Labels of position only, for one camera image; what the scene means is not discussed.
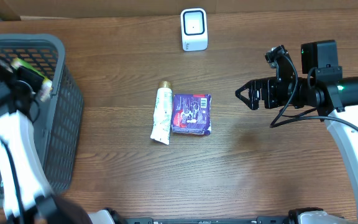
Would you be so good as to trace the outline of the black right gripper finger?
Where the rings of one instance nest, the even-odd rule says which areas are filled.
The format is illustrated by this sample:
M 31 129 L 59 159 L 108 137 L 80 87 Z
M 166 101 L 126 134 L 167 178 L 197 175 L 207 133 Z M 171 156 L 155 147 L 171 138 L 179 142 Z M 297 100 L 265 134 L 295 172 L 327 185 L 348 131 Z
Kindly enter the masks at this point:
M 259 92 L 254 93 L 253 91 L 248 92 L 248 98 L 241 94 L 241 92 L 235 92 L 235 96 L 246 104 L 251 110 L 259 109 Z
M 251 80 L 249 82 L 247 82 L 246 84 L 242 85 L 240 88 L 238 88 L 235 93 L 241 93 L 245 90 L 258 90 L 259 87 L 259 80 Z

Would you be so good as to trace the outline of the green juice carton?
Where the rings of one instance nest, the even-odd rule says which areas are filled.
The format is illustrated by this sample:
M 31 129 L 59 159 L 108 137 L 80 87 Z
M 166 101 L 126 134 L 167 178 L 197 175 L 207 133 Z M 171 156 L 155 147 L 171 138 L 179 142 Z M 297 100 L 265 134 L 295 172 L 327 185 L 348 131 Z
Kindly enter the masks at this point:
M 16 82 L 19 86 L 28 88 L 32 96 L 39 96 L 42 102 L 50 99 L 52 81 L 26 61 L 14 58 L 11 67 L 16 74 Z

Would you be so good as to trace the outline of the purple Carefree packet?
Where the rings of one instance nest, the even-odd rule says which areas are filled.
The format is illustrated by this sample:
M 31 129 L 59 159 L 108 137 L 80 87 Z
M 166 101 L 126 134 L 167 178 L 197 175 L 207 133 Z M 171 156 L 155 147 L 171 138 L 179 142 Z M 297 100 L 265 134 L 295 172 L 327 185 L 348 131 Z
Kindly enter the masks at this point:
M 209 94 L 175 94 L 173 97 L 172 131 L 180 134 L 210 135 L 211 100 Z

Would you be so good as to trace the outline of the white tube gold cap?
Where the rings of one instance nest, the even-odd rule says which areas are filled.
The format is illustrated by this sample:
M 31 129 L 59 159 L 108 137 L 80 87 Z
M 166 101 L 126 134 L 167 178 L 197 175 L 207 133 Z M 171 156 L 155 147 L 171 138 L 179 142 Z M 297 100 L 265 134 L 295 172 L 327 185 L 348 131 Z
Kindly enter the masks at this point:
M 169 145 L 173 109 L 172 84 L 161 81 L 158 84 L 154 108 L 154 122 L 150 138 Z

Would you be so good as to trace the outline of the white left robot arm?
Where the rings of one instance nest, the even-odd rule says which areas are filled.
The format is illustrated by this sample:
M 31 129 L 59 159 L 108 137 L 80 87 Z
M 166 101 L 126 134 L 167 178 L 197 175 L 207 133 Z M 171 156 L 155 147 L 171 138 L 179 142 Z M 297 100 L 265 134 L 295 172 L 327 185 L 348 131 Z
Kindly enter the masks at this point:
M 33 104 L 49 99 L 52 81 L 27 62 L 0 57 L 0 174 L 7 223 L 120 222 L 114 211 L 87 213 L 49 184 L 34 141 Z

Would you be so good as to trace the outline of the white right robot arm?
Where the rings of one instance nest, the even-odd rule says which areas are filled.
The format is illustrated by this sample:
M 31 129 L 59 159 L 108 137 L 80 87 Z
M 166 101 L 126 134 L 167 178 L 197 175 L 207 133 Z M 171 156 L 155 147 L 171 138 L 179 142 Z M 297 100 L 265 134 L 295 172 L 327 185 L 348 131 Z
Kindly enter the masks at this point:
M 358 221 L 358 77 L 343 77 L 335 40 L 301 45 L 300 77 L 283 45 L 265 53 L 273 77 L 251 80 L 235 96 L 251 110 L 279 108 L 271 122 L 276 128 L 298 121 L 325 123 L 341 153 L 356 200 Z

